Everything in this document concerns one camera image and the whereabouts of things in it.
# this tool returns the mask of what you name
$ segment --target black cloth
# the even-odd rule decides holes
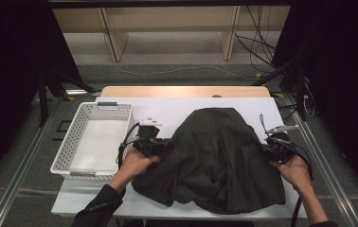
[[[99,191],[97,196],[86,206],[86,208],[97,207],[105,202],[111,202],[111,206],[104,207],[103,209],[95,210],[91,213],[86,213],[85,215],[75,218],[72,227],[106,227],[108,222],[112,216],[112,214],[116,211],[116,209],[122,204],[122,196],[118,195],[117,192],[110,185],[106,184]],[[137,223],[128,223],[123,227],[137,227],[141,226],[142,221],[138,221]],[[219,225],[209,225],[213,223],[212,221],[204,222],[204,221],[192,221],[192,222],[184,222],[178,221],[178,224],[171,225],[175,223],[175,220],[158,220],[158,221],[148,221],[146,227],[159,227],[159,226],[181,226],[181,227],[204,227],[204,226],[219,226]],[[245,222],[246,224],[243,227],[250,227],[251,222]],[[325,221],[321,223],[317,223],[312,225],[311,227],[337,227],[338,225],[332,221]]]
[[[161,163],[133,181],[138,193],[167,206],[195,203],[216,214],[284,204],[280,174],[254,129],[233,108],[194,111],[159,150]]]

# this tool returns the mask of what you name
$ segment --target white table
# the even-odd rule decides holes
[[[158,137],[171,138],[177,127],[192,111],[207,107],[233,107],[252,126],[262,143],[265,143],[260,114],[264,116],[267,130],[283,125],[277,105],[271,97],[100,97],[103,101],[130,103],[134,105],[135,122],[152,116],[161,121]],[[194,202],[181,204],[175,202],[166,207],[136,193],[127,186],[123,204],[114,213],[115,218],[173,218],[173,219],[224,219],[224,220],[262,220],[289,219],[292,217],[298,198],[292,186],[284,182],[285,205],[273,205],[259,211],[240,215],[216,215],[196,206]],[[92,200],[108,181],[65,179],[60,193],[52,208],[52,213],[64,217],[73,217]],[[300,218],[306,217],[303,206]]]

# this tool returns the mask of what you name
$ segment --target person's left hand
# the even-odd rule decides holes
[[[159,163],[160,161],[161,159],[156,155],[146,157],[136,148],[130,147],[122,167],[111,180],[110,186],[120,193],[135,176],[145,173],[150,164]]]

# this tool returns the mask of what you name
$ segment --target black sleeve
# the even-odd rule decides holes
[[[338,227],[338,225],[333,221],[324,221],[311,225],[310,227]]]
[[[104,185],[96,197],[78,212],[72,227],[107,226],[112,214],[123,203],[124,192],[120,195],[110,185]]]

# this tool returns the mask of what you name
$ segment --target gray carpet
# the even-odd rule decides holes
[[[187,65],[122,65],[122,70],[146,74],[151,72],[172,71],[188,67]],[[221,70],[236,74],[237,76],[223,73],[213,68],[179,70],[174,73],[134,76],[117,71],[113,65],[106,66],[79,66],[84,82],[96,88],[106,85],[250,85],[254,81],[257,70],[250,65],[217,65]],[[267,83],[270,91],[278,91],[280,78]],[[66,89],[76,87],[65,84]],[[71,120],[79,105],[83,101],[94,101],[94,96],[77,96],[73,101],[64,101],[55,113],[49,131],[45,135],[37,156],[32,163],[28,174],[21,186],[18,196],[15,198],[3,226],[69,226],[71,219],[60,218],[50,214],[52,203],[61,187],[63,178],[50,173],[51,164],[58,152],[65,132],[58,131],[61,122]],[[283,98],[276,98],[279,105],[285,105]],[[33,104],[27,115],[27,121],[21,127],[10,151],[5,154],[0,162],[0,196],[20,165],[40,122],[39,103],[33,100]],[[280,110],[282,117],[289,115],[289,109]],[[286,124],[294,125],[295,121],[290,117]],[[308,123],[319,146],[325,151],[327,160],[344,190],[351,199],[358,214],[358,178],[349,166],[348,161],[340,158],[339,148],[334,142],[331,132],[325,122],[319,116],[308,117]],[[67,129],[68,123],[62,125]],[[290,131],[291,138],[298,145],[306,148],[300,131]],[[330,219],[335,220],[340,226],[346,226],[337,204],[332,198],[330,190],[315,164],[313,164],[315,177],[313,186],[318,198],[323,203]],[[257,221],[258,227],[263,226],[290,226],[290,221]],[[302,219],[297,226],[307,226],[307,220]]]

